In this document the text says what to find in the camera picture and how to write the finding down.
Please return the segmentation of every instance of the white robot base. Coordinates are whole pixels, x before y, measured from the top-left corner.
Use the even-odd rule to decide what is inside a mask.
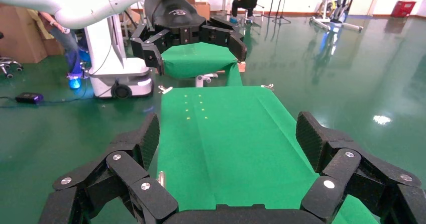
[[[123,59],[124,68],[101,68],[89,71],[93,93],[98,98],[119,98],[151,96],[154,82],[151,70],[138,58]]]

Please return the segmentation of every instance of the green fabric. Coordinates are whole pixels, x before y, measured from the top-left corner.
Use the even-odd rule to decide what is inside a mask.
[[[207,43],[172,47],[162,57],[165,73],[174,78],[214,73],[237,62],[228,48]]]
[[[318,175],[295,127],[265,88],[176,88],[162,96],[158,170],[179,210],[218,203],[299,209]],[[334,223],[377,222],[348,197]]]
[[[227,75],[226,86],[243,86],[243,81],[241,80],[240,70],[238,69],[237,63],[226,66],[225,72]]]

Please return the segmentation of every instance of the green floor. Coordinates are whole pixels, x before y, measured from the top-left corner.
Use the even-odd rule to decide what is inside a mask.
[[[346,131],[372,154],[425,182],[426,22],[409,19],[403,26],[388,19],[349,19],[364,31],[343,31],[333,56],[320,57],[323,32],[316,32],[306,18],[291,20],[279,27],[266,19],[261,28],[246,32],[250,52],[243,83],[273,83],[274,93],[293,117],[310,111],[324,126]],[[390,33],[402,26],[400,33]],[[84,94],[84,86],[68,89],[65,71],[61,57],[26,64],[14,79],[0,79],[0,96],[32,91],[61,101]],[[193,86],[193,80],[170,77],[155,82]],[[211,85],[224,84],[220,76]],[[89,86],[85,96],[91,95]],[[114,135],[136,128],[148,112],[159,112],[160,98],[156,93],[148,99],[0,108],[4,223],[35,223],[52,182],[102,153]],[[0,106],[14,104],[0,99]],[[384,123],[385,117],[391,121]],[[155,172],[155,161],[152,169]],[[132,223],[132,217],[115,200],[94,223]]]

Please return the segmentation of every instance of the wheel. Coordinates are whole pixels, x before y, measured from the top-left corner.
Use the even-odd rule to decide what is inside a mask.
[[[118,99],[126,99],[132,96],[132,90],[123,84],[115,84],[111,88],[111,95]]]

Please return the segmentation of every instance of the office chair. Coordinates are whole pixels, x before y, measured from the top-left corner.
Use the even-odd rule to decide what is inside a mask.
[[[4,34],[0,32],[0,40],[3,39],[4,37],[5,37]],[[13,78],[13,74],[8,73],[8,69],[10,69],[12,64],[15,64],[18,66],[16,70],[19,72],[24,69],[24,67],[20,63],[15,61],[13,58],[0,56],[0,69],[2,70],[2,72],[5,74],[7,78]]]

